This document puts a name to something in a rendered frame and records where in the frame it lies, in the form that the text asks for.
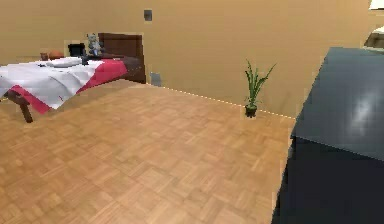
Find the dark grey cabinet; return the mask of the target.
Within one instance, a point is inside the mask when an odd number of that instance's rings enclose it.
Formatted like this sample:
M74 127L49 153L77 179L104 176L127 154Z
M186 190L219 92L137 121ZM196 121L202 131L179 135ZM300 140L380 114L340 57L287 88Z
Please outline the dark grey cabinet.
M271 224L384 224L384 52L330 48L290 139Z

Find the grey teddy bear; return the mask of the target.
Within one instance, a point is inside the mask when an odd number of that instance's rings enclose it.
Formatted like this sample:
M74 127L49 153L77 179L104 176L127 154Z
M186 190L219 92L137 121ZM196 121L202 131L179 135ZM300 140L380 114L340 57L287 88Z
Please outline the grey teddy bear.
M90 33L87 35L87 38L89 53L94 56L99 56L101 54L102 47L97 39L97 35L95 33Z

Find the white pillow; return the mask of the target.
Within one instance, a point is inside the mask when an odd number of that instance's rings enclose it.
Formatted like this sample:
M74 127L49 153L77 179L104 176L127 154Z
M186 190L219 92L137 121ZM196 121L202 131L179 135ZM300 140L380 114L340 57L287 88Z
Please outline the white pillow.
M79 57L64 57L55 60L50 60L46 63L48 67L54 68L68 68L76 66L82 63L82 59Z

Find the green potted house plant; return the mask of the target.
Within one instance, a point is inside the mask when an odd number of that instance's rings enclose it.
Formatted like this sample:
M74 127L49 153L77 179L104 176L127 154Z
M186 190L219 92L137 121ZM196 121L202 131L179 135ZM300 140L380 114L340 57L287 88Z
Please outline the green potted house plant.
M256 116L256 112L258 110L258 104L260 100L258 99L258 95L265 84L265 82L269 79L271 72L274 70L276 64L272 65L267 73L260 77L258 68L253 69L249 60L247 60L247 69L245 70L245 74L248 81L248 91L249 95L245 98L245 116L248 118L253 118Z

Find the grey wall outlet plate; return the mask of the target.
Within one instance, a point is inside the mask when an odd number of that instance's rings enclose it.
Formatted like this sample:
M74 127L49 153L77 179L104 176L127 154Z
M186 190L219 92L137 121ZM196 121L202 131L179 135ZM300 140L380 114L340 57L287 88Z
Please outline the grey wall outlet plate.
M151 72L150 73L150 77L151 77L151 84L153 86L157 86L157 87L161 87L162 86L161 76L160 76L159 73Z

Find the brown bed with red-white bedding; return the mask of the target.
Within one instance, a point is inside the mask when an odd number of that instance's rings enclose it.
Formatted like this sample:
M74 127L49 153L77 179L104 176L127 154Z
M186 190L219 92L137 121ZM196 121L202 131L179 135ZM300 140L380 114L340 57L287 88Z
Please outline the brown bed with red-white bedding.
M119 79L146 82L142 36L96 35L102 51L99 56L91 55L85 45L88 65L54 68L46 65L48 59L0 66L0 100L6 98L17 104L25 121L31 123L30 108L44 114L95 86Z

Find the black box-shaped object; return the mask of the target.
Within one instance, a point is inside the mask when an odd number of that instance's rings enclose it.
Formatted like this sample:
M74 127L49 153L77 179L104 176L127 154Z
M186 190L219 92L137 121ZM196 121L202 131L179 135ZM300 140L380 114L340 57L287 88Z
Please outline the black box-shaped object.
M68 45L69 54L71 57L81 57L85 55L85 44L76 43Z

